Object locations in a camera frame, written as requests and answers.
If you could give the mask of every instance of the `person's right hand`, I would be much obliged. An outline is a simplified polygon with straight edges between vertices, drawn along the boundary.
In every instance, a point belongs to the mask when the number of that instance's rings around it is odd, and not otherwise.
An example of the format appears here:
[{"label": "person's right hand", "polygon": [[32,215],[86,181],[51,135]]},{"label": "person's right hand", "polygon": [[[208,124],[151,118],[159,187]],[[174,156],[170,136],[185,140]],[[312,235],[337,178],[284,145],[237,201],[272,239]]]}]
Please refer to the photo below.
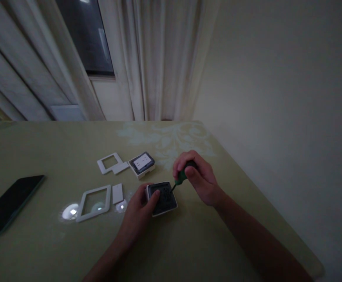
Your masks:
[{"label": "person's right hand", "polygon": [[183,152],[176,159],[173,167],[173,176],[177,180],[177,175],[183,170],[187,161],[193,160],[197,169],[188,166],[185,175],[194,187],[200,199],[208,206],[216,207],[226,196],[224,191],[218,186],[213,168],[196,151]]}]

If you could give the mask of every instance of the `white frame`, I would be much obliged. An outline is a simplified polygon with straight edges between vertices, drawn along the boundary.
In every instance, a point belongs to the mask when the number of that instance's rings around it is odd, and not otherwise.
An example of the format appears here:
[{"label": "white frame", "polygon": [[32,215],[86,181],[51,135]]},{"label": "white frame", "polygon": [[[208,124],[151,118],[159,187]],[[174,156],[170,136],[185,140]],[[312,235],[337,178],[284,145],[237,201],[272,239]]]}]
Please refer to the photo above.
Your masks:
[{"label": "white frame", "polygon": [[[113,166],[111,166],[111,167],[109,167],[109,168],[105,168],[105,166],[104,166],[104,164],[103,164],[103,160],[108,159],[109,157],[112,157],[112,156],[115,157],[115,159],[116,159],[116,161],[117,161],[117,164],[115,164],[115,165],[113,165]],[[107,173],[109,173],[115,166],[121,165],[121,164],[123,163],[123,161],[122,161],[121,158],[119,157],[119,154],[118,154],[118,153],[113,153],[113,154],[110,154],[110,155],[108,155],[108,156],[106,156],[106,157],[104,157],[104,158],[98,160],[97,163],[98,163],[98,166],[99,166],[99,168],[100,168],[101,173],[102,173],[102,174],[107,174]]]},{"label": "white frame", "polygon": [[[82,215],[82,211],[83,211],[83,207],[85,205],[87,194],[94,193],[94,192],[97,192],[97,191],[100,191],[100,190],[104,190],[104,189],[107,191],[106,192],[107,194],[105,196],[105,206],[104,206],[104,208],[102,208],[101,210],[98,210],[98,211],[94,211],[94,212],[90,212],[90,213],[87,213],[85,215]],[[99,214],[102,214],[102,213],[105,213],[105,212],[109,211],[110,201],[111,201],[111,185],[106,185],[106,186],[103,186],[103,187],[99,187],[99,188],[96,188],[96,189],[92,189],[92,190],[86,191],[85,193],[83,193],[81,204],[78,207],[78,213],[77,213],[76,222],[85,221],[86,219],[90,219],[90,218],[95,217],[95,216],[97,216]]]},{"label": "white frame", "polygon": [[[147,198],[147,201],[150,200],[150,196],[148,195],[148,187],[149,187],[149,185],[146,186],[146,198]],[[174,207],[174,208],[172,208],[172,209],[170,209],[170,210],[167,210],[167,211],[165,211],[165,212],[159,213],[159,214],[157,214],[157,215],[153,215],[153,214],[151,213],[152,217],[157,217],[157,216],[162,215],[162,214],[164,214],[164,213],[166,213],[166,212],[170,212],[170,211],[172,211],[172,210],[177,209],[177,208],[179,207],[179,204],[177,203],[175,194],[174,194],[174,197],[175,197],[176,207]]]}]

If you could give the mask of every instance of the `hand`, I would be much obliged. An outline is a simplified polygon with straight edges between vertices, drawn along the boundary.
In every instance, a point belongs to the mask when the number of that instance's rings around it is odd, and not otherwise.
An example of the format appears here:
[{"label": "hand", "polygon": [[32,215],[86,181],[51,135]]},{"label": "hand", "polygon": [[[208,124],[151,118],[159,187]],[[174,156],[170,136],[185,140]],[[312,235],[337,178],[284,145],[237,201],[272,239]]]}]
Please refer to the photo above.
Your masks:
[{"label": "hand", "polygon": [[130,199],[125,211],[124,220],[116,238],[127,249],[134,245],[146,229],[155,205],[159,200],[160,191],[157,190],[146,204],[145,189],[150,184],[153,183],[145,183],[138,188],[137,192]]},{"label": "hand", "polygon": [[194,187],[200,199],[208,206],[216,207],[218,203],[227,195],[218,186],[213,168],[196,151],[183,152],[175,161],[173,176],[177,180],[177,175],[185,167],[187,161],[193,160],[197,169],[188,166],[185,175]]}]

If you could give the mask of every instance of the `white wall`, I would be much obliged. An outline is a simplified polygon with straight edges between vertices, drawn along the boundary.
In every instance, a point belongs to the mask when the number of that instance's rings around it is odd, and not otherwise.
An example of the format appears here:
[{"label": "white wall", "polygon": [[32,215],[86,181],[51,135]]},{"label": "white wall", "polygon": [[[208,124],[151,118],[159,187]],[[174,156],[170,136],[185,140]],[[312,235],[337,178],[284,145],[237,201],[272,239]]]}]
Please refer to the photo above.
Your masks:
[{"label": "white wall", "polygon": [[222,1],[194,119],[342,281],[342,1]]},{"label": "white wall", "polygon": [[125,120],[125,116],[122,114],[121,110],[119,89],[115,79],[90,77],[90,81],[106,120]]}]

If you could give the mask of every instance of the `person's left hand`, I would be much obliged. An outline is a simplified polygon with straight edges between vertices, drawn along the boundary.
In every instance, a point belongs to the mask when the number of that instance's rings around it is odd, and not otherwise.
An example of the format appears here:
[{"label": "person's left hand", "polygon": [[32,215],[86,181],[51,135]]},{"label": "person's left hand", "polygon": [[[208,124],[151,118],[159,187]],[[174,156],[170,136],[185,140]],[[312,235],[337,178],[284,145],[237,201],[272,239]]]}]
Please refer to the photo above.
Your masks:
[{"label": "person's left hand", "polygon": [[145,189],[150,184],[153,183],[142,184],[129,201],[123,223],[116,237],[126,249],[131,248],[142,235],[159,200],[160,191],[157,190],[146,204]]}]

